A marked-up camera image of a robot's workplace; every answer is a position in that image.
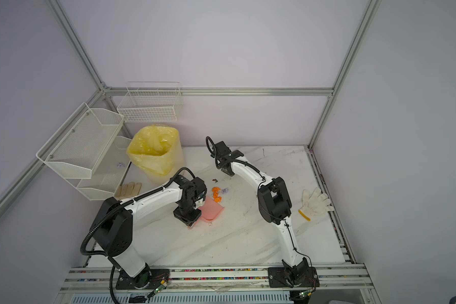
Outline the pink dustpan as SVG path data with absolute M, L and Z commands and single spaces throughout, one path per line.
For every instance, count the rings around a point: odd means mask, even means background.
M 198 200 L 194 203 L 194 221 L 188 225 L 191 229 L 199 221 L 211 223 L 219 217 L 224 210 L 224 207 L 215 202 L 210 196 L 206 196 L 204 200 Z

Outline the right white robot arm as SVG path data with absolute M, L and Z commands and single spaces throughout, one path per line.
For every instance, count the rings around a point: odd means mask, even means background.
M 217 169 L 230 177 L 239 176 L 254 187 L 262 218 L 276 230 L 282 251 L 283 285 L 294 288 L 309 281 L 313 289 L 318 287 L 311 258 L 298 250 L 291 223 L 292 202 L 284 179 L 262 172 L 242 152 L 231 150 L 223 141 L 214 143 L 207 136 L 205 142 Z

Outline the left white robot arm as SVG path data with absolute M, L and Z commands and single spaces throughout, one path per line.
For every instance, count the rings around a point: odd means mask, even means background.
M 147 262 L 134 247 L 136 224 L 158 209 L 176 204 L 176 219 L 192 227 L 201 217 L 200 207 L 206 200 L 206 185 L 199 177 L 191 180 L 182 175 L 167 184 L 137 197 L 105 200 L 91 228 L 81 244 L 83 255 L 105 256 L 119 269 L 122 277 L 138 290 L 152 289 L 154 284 L 166 279 L 169 271 L 156 277 Z

